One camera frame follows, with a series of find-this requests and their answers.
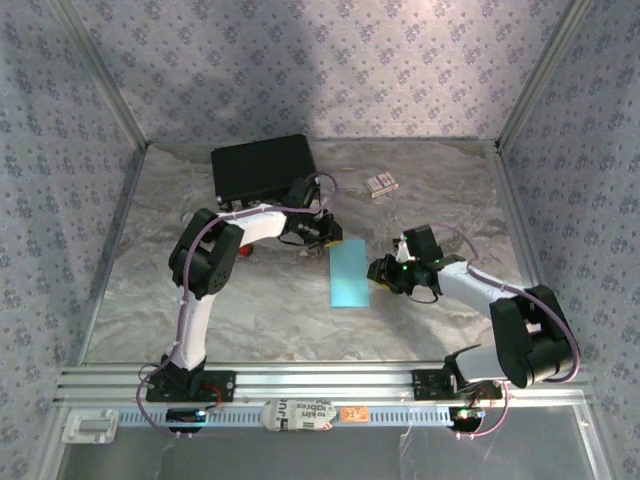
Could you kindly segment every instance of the glass panel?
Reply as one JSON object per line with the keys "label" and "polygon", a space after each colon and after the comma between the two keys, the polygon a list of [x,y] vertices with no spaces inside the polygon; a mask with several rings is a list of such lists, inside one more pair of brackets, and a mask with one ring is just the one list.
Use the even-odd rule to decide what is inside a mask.
{"label": "glass panel", "polygon": [[111,445],[68,446],[58,479],[593,477],[572,407],[513,408],[499,431],[475,440],[456,440],[444,428],[215,433],[177,441],[150,428],[121,428]]}

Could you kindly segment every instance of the floral wallpaper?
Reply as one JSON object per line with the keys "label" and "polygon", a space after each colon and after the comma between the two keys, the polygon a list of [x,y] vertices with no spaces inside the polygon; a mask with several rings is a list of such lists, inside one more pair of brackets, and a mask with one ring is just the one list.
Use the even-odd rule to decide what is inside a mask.
{"label": "floral wallpaper", "polygon": [[567,0],[75,4],[151,142],[494,139]]}
{"label": "floral wallpaper", "polygon": [[0,2],[0,478],[28,478],[134,148],[46,0]]}
{"label": "floral wallpaper", "polygon": [[622,470],[640,478],[638,2],[595,2],[507,159]]}

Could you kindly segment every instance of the black box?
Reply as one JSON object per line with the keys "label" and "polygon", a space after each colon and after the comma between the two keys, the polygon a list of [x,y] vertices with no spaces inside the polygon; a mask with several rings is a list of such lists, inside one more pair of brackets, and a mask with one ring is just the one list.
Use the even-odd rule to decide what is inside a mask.
{"label": "black box", "polygon": [[217,148],[211,152],[213,183],[221,208],[272,202],[287,194],[296,178],[316,171],[307,137],[301,134]]}

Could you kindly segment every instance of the marble surface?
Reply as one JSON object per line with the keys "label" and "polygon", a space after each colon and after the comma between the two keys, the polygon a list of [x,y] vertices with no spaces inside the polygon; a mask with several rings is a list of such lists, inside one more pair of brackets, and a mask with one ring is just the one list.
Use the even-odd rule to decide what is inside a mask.
{"label": "marble surface", "polygon": [[[86,362],[156,361],[171,343],[179,292],[169,254],[192,214],[215,210],[210,147],[151,146],[129,210]],[[488,170],[490,142],[315,142],[316,165],[336,176],[334,206],[348,237],[367,242],[368,261],[390,253],[406,228],[430,222],[470,235],[482,268],[519,281],[503,213]],[[390,170],[395,192],[371,199],[364,180]],[[437,232],[445,253],[470,257]],[[369,308],[331,308],[327,251],[265,240],[238,258],[218,295],[207,335],[210,361],[441,360],[491,341],[491,324],[460,302],[419,305],[370,284]],[[430,298],[416,290],[416,298]]]}

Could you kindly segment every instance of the blue card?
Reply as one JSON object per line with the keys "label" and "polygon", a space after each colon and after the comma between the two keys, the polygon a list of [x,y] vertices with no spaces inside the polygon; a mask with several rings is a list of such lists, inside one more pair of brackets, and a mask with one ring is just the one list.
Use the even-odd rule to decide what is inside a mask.
{"label": "blue card", "polygon": [[350,238],[329,248],[332,307],[368,307],[369,282],[364,240]]}

